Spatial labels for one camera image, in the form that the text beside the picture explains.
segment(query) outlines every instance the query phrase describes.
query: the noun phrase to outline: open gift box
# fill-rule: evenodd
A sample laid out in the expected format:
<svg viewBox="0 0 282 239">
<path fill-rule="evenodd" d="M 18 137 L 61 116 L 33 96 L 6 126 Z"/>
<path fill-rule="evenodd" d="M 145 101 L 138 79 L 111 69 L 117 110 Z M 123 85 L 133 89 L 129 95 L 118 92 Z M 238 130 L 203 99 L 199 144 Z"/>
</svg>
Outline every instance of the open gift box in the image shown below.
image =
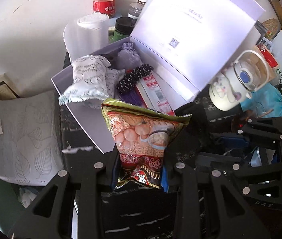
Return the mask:
<svg viewBox="0 0 282 239">
<path fill-rule="evenodd" d="M 133 42 L 143 63 L 154 67 L 153 75 L 175 110 L 193 101 L 233 58 L 263 12 L 254 0 L 152 0 L 131 37 L 93 55 L 116 55 L 123 43 Z M 72 66 L 51 80 L 62 94 L 73 82 Z M 100 109 L 84 103 L 67 107 L 102 153 L 113 150 L 115 142 Z"/>
</svg>

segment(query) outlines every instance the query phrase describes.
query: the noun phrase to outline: bottle lid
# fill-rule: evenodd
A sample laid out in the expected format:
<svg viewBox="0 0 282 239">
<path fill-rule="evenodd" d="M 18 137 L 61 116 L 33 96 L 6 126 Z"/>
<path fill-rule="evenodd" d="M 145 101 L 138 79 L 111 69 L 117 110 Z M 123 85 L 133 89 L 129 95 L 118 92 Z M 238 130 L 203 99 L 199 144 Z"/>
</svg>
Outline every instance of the bottle lid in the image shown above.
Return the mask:
<svg viewBox="0 0 282 239">
<path fill-rule="evenodd" d="M 122 34 L 131 35 L 137 19 L 130 17 L 120 17 L 115 21 L 115 30 L 118 30 Z"/>
<path fill-rule="evenodd" d="M 139 12 L 139 13 L 141 13 L 143 7 L 144 7 L 144 4 L 140 4 L 137 2 L 133 2 L 130 4 L 130 8 L 134 10 L 135 12 Z"/>
<path fill-rule="evenodd" d="M 77 24 L 78 26 L 83 28 L 94 29 L 94 28 L 100 28 L 101 23 L 108 19 L 109 19 L 108 15 L 97 12 L 97 13 L 86 15 L 78 19 Z"/>
</svg>

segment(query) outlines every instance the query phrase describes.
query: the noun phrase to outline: teal plastic bag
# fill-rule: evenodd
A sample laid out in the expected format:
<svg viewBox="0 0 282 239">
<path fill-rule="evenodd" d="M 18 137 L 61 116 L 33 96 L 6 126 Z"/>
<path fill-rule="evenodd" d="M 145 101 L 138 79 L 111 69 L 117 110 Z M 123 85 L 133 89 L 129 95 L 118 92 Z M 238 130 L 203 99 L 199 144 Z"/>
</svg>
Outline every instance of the teal plastic bag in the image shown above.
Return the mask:
<svg viewBox="0 0 282 239">
<path fill-rule="evenodd" d="M 282 117 L 282 93 L 270 83 L 256 92 L 252 92 L 252 99 L 241 102 L 242 110 L 253 110 L 256 117 L 263 118 Z"/>
</svg>

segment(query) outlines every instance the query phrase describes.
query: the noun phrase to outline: barcode label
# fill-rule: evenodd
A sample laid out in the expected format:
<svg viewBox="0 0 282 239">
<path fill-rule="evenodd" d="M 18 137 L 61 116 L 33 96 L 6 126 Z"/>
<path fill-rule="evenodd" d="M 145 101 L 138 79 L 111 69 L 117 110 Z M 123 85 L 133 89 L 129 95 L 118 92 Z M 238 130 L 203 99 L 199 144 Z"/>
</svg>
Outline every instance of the barcode label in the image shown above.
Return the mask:
<svg viewBox="0 0 282 239">
<path fill-rule="evenodd" d="M 159 99 L 160 102 L 165 102 L 165 101 L 166 101 L 165 98 L 164 98 L 163 93 L 161 93 L 160 90 L 156 90 L 156 91 L 155 91 L 155 94 L 157 95 L 157 97 L 158 97 L 158 99 Z"/>
<path fill-rule="evenodd" d="M 173 48 L 176 48 L 178 45 L 180 44 L 179 41 L 177 41 L 176 39 L 172 38 L 169 45 Z"/>
</svg>

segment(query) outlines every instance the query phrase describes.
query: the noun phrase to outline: qr code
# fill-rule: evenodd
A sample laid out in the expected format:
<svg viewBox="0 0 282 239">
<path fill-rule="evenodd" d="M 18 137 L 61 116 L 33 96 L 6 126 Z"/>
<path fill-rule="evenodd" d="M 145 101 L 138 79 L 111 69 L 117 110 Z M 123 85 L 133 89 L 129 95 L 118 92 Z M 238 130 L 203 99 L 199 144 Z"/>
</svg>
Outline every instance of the qr code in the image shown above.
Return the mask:
<svg viewBox="0 0 282 239">
<path fill-rule="evenodd" d="M 180 42 L 179 41 L 177 41 L 176 39 L 171 39 L 171 41 L 170 41 L 170 43 L 169 43 L 169 45 L 171 46 L 171 47 L 173 47 L 173 48 L 176 48 L 178 45 L 180 44 Z"/>
</svg>

